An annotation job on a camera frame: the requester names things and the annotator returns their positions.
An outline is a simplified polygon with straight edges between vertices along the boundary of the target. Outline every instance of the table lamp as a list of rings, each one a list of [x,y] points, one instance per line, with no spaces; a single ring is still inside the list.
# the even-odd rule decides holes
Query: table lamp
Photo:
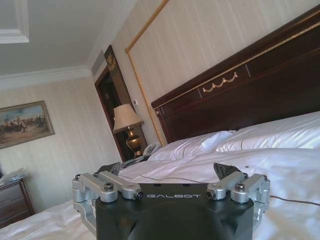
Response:
[[[126,131],[128,139],[126,145],[134,152],[134,158],[142,155],[141,138],[135,134],[133,127],[141,125],[144,121],[135,113],[129,103],[114,108],[114,128],[113,132]]]

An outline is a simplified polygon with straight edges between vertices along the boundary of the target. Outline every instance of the ceiling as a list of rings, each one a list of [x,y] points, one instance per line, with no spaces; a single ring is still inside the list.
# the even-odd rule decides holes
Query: ceiling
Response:
[[[19,9],[21,2],[25,6]],[[101,32],[110,25],[120,29],[115,19],[124,22],[130,11],[115,16],[126,5],[132,8],[133,2],[0,0],[0,43],[1,33],[19,32],[21,25],[27,25],[24,42],[0,44],[0,76],[85,65],[101,41]]]

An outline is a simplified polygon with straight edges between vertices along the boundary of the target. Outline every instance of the silver metal bracket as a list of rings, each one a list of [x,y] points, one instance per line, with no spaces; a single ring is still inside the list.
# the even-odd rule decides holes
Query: silver metal bracket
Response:
[[[253,230],[261,223],[263,213],[269,207],[270,181],[265,175],[254,174],[246,179],[246,173],[233,172],[216,183],[209,183],[206,196],[212,200],[221,200],[230,191],[230,198],[239,204],[254,202]]]
[[[99,197],[104,203],[116,201],[118,191],[129,200],[141,199],[144,195],[138,183],[126,181],[108,171],[93,175],[77,174],[72,180],[73,208],[81,214],[81,221],[95,236],[97,227],[92,206],[95,206]]]

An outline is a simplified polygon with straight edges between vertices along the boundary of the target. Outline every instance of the drawer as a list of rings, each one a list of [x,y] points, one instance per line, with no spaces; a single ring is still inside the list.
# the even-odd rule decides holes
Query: drawer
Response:
[[[4,220],[0,220],[0,229],[20,220],[30,217],[29,210],[24,210]]]
[[[7,201],[3,201],[0,205],[0,220],[10,218],[27,209],[28,205],[23,195],[15,199],[8,198]]]
[[[17,183],[15,185],[4,188],[0,191],[0,206],[7,201],[14,200],[22,196],[20,185]]]

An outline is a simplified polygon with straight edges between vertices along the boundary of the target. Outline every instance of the gold lamp base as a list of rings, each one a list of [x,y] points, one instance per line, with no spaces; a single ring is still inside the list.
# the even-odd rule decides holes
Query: gold lamp base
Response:
[[[136,135],[134,130],[130,127],[126,130],[126,133],[129,137],[126,140],[126,145],[131,149],[132,152],[134,152],[134,158],[142,156],[141,138],[138,135]]]

